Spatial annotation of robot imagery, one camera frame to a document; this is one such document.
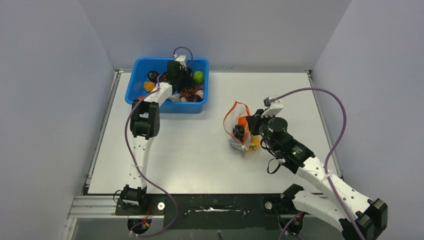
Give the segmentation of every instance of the blue container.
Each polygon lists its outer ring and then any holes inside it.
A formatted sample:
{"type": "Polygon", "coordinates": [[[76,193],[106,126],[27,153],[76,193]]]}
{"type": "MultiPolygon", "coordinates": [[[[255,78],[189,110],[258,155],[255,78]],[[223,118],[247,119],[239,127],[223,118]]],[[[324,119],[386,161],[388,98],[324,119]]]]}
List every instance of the blue container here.
{"type": "MultiPolygon", "coordinates": [[[[132,105],[134,99],[139,96],[146,96],[148,92],[144,88],[144,82],[150,81],[147,77],[150,71],[157,71],[159,74],[167,70],[169,60],[174,60],[171,57],[142,57],[135,61],[132,68],[131,78],[129,79],[128,88],[126,89],[125,102],[132,105]]],[[[189,101],[171,101],[167,99],[159,111],[169,114],[198,114],[203,110],[203,105],[208,101],[208,83],[209,83],[209,62],[205,58],[194,58],[190,65],[193,68],[193,73],[201,71],[204,74],[203,81],[203,100],[200,102],[189,101]]]]}

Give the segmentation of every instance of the wall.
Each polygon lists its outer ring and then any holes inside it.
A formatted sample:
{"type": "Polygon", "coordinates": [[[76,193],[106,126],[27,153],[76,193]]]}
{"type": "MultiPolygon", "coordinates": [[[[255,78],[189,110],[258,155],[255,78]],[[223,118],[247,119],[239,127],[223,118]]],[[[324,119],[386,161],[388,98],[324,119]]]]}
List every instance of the wall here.
{"type": "MultiPolygon", "coordinates": [[[[345,180],[389,207],[381,239],[423,239],[424,1],[353,0],[313,69],[347,109],[345,180]]],[[[340,108],[319,94],[335,140],[340,108]]]]}
{"type": "Polygon", "coordinates": [[[2,0],[0,73],[0,238],[59,239],[114,70],[77,0],[2,0]]]}
{"type": "Polygon", "coordinates": [[[313,68],[351,0],[79,0],[116,69],[177,46],[211,69],[313,68]]]}

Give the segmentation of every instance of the orange fruit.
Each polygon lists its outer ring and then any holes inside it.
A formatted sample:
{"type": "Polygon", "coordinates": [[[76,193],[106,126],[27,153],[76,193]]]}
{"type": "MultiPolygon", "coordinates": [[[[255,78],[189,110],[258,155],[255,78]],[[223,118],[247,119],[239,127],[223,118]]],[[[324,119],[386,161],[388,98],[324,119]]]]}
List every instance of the orange fruit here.
{"type": "Polygon", "coordinates": [[[246,120],[245,116],[241,116],[238,118],[238,125],[241,125],[243,128],[245,128],[248,125],[248,121],[246,120]]]}

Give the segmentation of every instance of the purple cable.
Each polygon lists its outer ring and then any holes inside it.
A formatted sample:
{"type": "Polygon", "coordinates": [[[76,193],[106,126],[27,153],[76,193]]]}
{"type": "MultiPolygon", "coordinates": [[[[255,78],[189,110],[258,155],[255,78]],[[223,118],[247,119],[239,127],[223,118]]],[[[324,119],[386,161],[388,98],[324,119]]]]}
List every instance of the purple cable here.
{"type": "MultiPolygon", "coordinates": [[[[340,140],[343,137],[343,134],[345,133],[345,129],[346,129],[346,121],[347,121],[347,115],[346,115],[346,110],[345,110],[345,106],[343,105],[342,101],[340,100],[340,98],[338,98],[334,93],[332,93],[331,91],[324,89],[324,88],[318,88],[318,87],[304,87],[304,88],[300,88],[300,89],[296,89],[293,91],[289,91],[286,94],[283,94],[279,97],[270,99],[269,102],[273,103],[279,99],[282,99],[284,97],[287,97],[288,95],[294,94],[294,93],[298,93],[298,92],[302,92],[302,91],[308,91],[308,90],[312,90],[312,91],[319,91],[319,92],[324,92],[326,94],[331,95],[336,101],[337,103],[340,105],[341,108],[341,112],[343,114],[343,125],[341,126],[341,131],[340,134],[338,135],[337,140],[335,141],[335,143],[333,144],[332,148],[330,149],[330,152],[328,152],[327,156],[325,157],[325,162],[324,162],[324,171],[325,174],[329,173],[329,169],[328,169],[328,165],[329,165],[329,160],[331,155],[333,154],[334,150],[336,149],[337,145],[339,145],[340,140]]],[[[361,233],[361,230],[359,230],[357,223],[355,222],[355,219],[352,217],[350,211],[348,210],[348,208],[346,207],[346,205],[343,203],[342,198],[340,197],[339,193],[337,193],[336,187],[334,187],[333,181],[331,180],[331,177],[328,178],[328,182],[330,183],[331,189],[334,192],[335,197],[337,198],[338,202],[340,203],[341,207],[343,208],[344,212],[346,213],[347,217],[349,218],[350,222],[353,225],[353,228],[355,228],[358,236],[360,237],[361,240],[365,240],[364,236],[361,233]]]]}
{"type": "Polygon", "coordinates": [[[185,67],[185,68],[188,68],[191,64],[192,64],[192,62],[193,62],[193,53],[192,53],[192,51],[190,51],[190,49],[188,49],[187,47],[185,47],[185,46],[179,46],[179,47],[176,47],[174,50],[173,50],[173,53],[172,53],[172,57],[174,57],[174,54],[175,54],[175,52],[178,50],[178,49],[185,49],[185,50],[187,50],[189,53],[190,53],[190,55],[191,55],[191,61],[190,61],[190,63],[185,67]]]}
{"type": "MultiPolygon", "coordinates": [[[[174,204],[174,206],[175,206],[175,217],[172,219],[172,221],[167,225],[167,226],[165,226],[164,228],[162,228],[160,231],[157,231],[157,232],[155,232],[155,233],[152,233],[152,234],[147,234],[147,235],[138,235],[138,237],[151,237],[151,236],[155,236],[155,235],[158,235],[158,234],[161,234],[161,233],[163,233],[165,230],[167,230],[172,224],[174,224],[175,223],[175,221],[177,220],[177,217],[178,217],[178,205],[177,205],[177,202],[175,201],[175,199],[171,196],[171,194],[169,194],[165,189],[163,189],[162,187],[160,187],[160,186],[158,186],[158,185],[156,185],[154,182],[152,182],[152,181],[150,181],[143,173],[142,173],[142,171],[140,170],[140,168],[138,167],[138,163],[137,163],[137,160],[136,160],[136,156],[134,156],[134,153],[133,153],[133,151],[132,151],[132,149],[131,149],[131,146],[130,146],[130,142],[128,141],[128,133],[127,133],[127,128],[128,128],[128,123],[130,122],[130,119],[131,119],[131,116],[133,115],[133,113],[134,113],[134,111],[139,107],[139,105],[140,105],[140,103],[144,100],[144,99],[146,99],[148,96],[150,96],[150,95],[152,95],[152,94],[154,94],[154,93],[157,93],[158,91],[159,91],[159,78],[162,76],[162,74],[161,75],[159,75],[159,76],[157,76],[157,78],[156,78],[156,81],[157,81],[157,89],[156,90],[154,90],[154,91],[151,91],[151,92],[149,92],[149,94],[147,94],[145,97],[143,97],[140,101],[138,101],[136,104],[135,104],[135,106],[131,109],[131,112],[129,113],[129,116],[128,116],[128,118],[126,119],[126,122],[125,122],[125,130],[124,130],[124,135],[125,135],[125,143],[126,143],[126,147],[128,148],[128,151],[129,151],[129,154],[131,154],[131,158],[132,158],[132,161],[134,162],[134,165],[135,165],[135,167],[137,168],[137,171],[138,171],[138,173],[140,174],[140,176],[144,179],[144,180],[146,180],[148,183],[150,183],[153,187],[155,187],[155,188],[157,188],[157,189],[159,189],[159,190],[161,190],[162,192],[164,192],[170,199],[171,199],[171,201],[172,201],[172,203],[174,204]]],[[[137,226],[139,226],[139,225],[141,225],[142,224],[142,222],[140,222],[140,223],[137,223],[137,224],[135,224],[134,226],[132,226],[131,227],[131,229],[130,229],[130,231],[132,232],[133,230],[134,230],[134,228],[135,227],[137,227],[137,226]]]]}
{"type": "Polygon", "coordinates": [[[284,228],[282,229],[282,231],[281,231],[281,233],[279,234],[279,237],[278,237],[278,240],[281,240],[281,239],[283,239],[283,235],[284,235],[284,233],[286,232],[286,230],[287,230],[287,228],[289,227],[289,225],[297,218],[297,217],[299,217],[301,214],[303,214],[304,212],[303,211],[301,211],[301,212],[298,212],[296,215],[294,215],[291,219],[290,219],[290,221],[288,221],[288,223],[284,226],[284,228]]]}

